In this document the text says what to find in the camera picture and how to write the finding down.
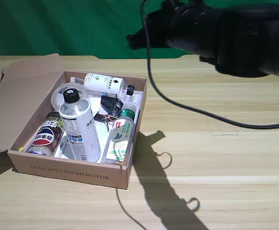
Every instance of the cardboard box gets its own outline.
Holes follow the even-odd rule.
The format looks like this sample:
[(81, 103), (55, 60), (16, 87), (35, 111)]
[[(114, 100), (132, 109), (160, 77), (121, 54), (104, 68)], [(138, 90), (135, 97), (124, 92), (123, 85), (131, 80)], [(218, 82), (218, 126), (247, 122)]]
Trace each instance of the cardboard box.
[[(127, 189), (134, 148), (122, 166), (18, 152), (42, 124), (45, 116), (53, 111), (50, 102), (52, 92), (59, 85), (69, 82), (70, 77), (84, 79), (86, 74), (63, 70), (58, 54), (11, 64), (0, 82), (0, 151), (8, 150), (19, 173)], [(146, 78), (117, 77), (124, 78), (136, 90), (144, 92), (134, 147), (145, 105)]]

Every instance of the wood grain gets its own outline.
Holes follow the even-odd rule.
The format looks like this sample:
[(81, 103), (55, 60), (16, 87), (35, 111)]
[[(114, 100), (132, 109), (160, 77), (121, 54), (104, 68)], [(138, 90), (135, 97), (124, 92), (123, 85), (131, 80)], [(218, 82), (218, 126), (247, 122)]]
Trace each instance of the wood grain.
[[(0, 57), (0, 65), (26, 58)], [(147, 75), (145, 59), (61, 59), (65, 69)], [(181, 103), (239, 122), (279, 122), (278, 76), (221, 75), (192, 55), (154, 59), (152, 72)], [(279, 130), (177, 108), (148, 83), (140, 131), (129, 189), (118, 197), (113, 188), (5, 171), (9, 159), (0, 157), (0, 230), (279, 230)]]

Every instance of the clear plastic bottle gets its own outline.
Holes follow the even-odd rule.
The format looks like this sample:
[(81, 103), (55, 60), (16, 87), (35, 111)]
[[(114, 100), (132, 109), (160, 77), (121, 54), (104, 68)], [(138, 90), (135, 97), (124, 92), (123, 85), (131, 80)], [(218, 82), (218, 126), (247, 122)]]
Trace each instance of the clear plastic bottle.
[(101, 149), (90, 103), (80, 99), (76, 89), (66, 89), (63, 96), (59, 114), (75, 159), (98, 161)]
[(101, 163), (123, 162), (130, 154), (134, 133), (136, 106), (124, 103), (119, 118), (113, 123)]
[(116, 78), (96, 73), (88, 73), (84, 87), (89, 94), (97, 94), (121, 99), (124, 95), (132, 96), (134, 86), (126, 84), (122, 78)]

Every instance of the black nozzle cap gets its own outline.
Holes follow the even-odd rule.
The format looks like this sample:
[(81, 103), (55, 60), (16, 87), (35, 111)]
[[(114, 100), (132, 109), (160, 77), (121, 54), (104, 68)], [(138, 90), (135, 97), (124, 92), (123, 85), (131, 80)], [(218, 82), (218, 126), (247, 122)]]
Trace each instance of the black nozzle cap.
[(66, 89), (63, 92), (64, 100), (66, 103), (74, 103), (80, 100), (80, 95), (78, 94), (77, 89)]
[(126, 90), (126, 94), (129, 96), (133, 96), (134, 94), (134, 86), (133, 85), (128, 85), (128, 88)]

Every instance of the pepsi can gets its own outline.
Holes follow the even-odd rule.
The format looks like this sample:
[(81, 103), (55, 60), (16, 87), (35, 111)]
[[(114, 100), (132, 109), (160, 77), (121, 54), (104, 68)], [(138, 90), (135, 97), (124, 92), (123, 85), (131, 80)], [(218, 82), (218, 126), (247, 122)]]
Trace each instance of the pepsi can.
[(28, 153), (53, 156), (63, 135), (63, 123), (58, 112), (51, 112), (40, 126)]

